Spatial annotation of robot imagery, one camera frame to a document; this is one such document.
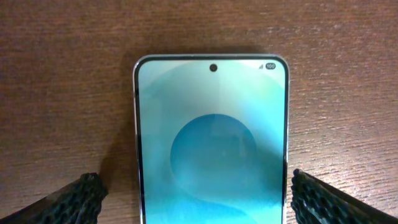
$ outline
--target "front camera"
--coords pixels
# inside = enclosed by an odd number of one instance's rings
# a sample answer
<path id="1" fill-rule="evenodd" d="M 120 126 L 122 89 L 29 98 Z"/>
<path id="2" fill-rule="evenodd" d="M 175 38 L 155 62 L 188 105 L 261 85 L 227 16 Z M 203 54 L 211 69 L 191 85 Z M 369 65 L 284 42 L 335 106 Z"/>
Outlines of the front camera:
<path id="1" fill-rule="evenodd" d="M 216 64 L 211 64 L 210 65 L 210 71 L 212 71 L 212 72 L 217 71 L 217 65 Z"/>

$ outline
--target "silver phone frame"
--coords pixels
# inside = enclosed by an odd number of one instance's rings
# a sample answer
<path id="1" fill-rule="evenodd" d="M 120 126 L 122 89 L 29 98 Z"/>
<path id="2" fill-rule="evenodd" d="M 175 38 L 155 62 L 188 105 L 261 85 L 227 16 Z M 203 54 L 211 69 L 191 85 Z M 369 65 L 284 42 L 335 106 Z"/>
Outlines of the silver phone frame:
<path id="1" fill-rule="evenodd" d="M 143 64 L 144 61 L 150 59 L 150 58 L 164 58 L 165 59 L 173 59 L 173 58 L 183 58 L 182 60 L 195 60 L 195 58 L 207 58 L 209 60 L 214 59 L 225 59 L 225 60 L 238 60 L 246 58 L 251 59 L 251 58 L 276 58 L 279 60 L 284 67 L 286 68 L 285 74 L 286 74 L 286 84 L 285 87 L 287 90 L 285 90 L 285 141 L 284 141 L 284 179 L 283 179 L 283 187 L 282 187 L 282 196 L 283 196 L 283 206 L 282 206 L 282 224 L 286 224 L 286 193 L 287 193 L 287 164 L 289 162 L 289 100 L 290 100 L 290 69 L 289 65 L 286 62 L 286 60 L 281 57 L 280 55 L 276 54 L 152 54 L 152 55 L 146 55 L 141 57 L 136 64 L 134 65 L 134 69 L 132 71 L 132 97 L 133 97 L 133 107 L 134 107 L 134 131 L 135 131 L 135 145 L 136 145 L 136 156 L 137 156 L 137 168 L 138 168 L 138 179 L 139 179 L 139 214 L 140 214 L 140 224 L 146 224 L 146 217 L 143 214 L 143 194 L 141 189 L 143 185 L 143 180 L 141 177 L 141 174 L 143 175 L 142 172 L 142 161 L 140 161 L 140 155 L 139 155 L 139 150 L 138 150 L 138 127 L 137 127 L 137 106 L 136 106 L 136 71 L 139 69 L 139 67 Z"/>

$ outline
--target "phone wallpaper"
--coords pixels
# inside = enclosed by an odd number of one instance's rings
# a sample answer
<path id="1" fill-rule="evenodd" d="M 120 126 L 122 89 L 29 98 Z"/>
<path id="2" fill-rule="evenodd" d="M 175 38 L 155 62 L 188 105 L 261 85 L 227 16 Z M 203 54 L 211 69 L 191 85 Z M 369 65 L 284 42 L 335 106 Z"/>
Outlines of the phone wallpaper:
<path id="1" fill-rule="evenodd" d="M 280 62 L 152 60 L 138 84 L 147 224 L 282 223 Z"/>

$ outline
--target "black textured material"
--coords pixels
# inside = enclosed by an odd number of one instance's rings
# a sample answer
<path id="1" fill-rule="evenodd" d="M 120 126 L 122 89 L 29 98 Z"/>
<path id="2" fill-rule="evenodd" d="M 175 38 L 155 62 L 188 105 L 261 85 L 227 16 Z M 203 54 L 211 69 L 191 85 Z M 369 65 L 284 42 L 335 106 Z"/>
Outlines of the black textured material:
<path id="1" fill-rule="evenodd" d="M 0 224 L 97 223 L 102 200 L 107 194 L 98 174 L 83 174 L 66 187 L 1 219 Z"/>
<path id="2" fill-rule="evenodd" d="M 398 223 L 398 219 L 301 170 L 294 171 L 292 183 L 291 206 L 299 224 Z"/>

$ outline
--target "phone screen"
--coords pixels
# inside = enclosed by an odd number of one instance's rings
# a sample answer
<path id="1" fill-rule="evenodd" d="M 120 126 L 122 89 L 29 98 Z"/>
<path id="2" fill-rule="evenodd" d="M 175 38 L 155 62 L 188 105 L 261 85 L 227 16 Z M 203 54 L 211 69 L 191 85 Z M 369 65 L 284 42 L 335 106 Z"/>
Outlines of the phone screen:
<path id="1" fill-rule="evenodd" d="M 139 62 L 143 223 L 282 223 L 287 75 L 276 57 Z"/>

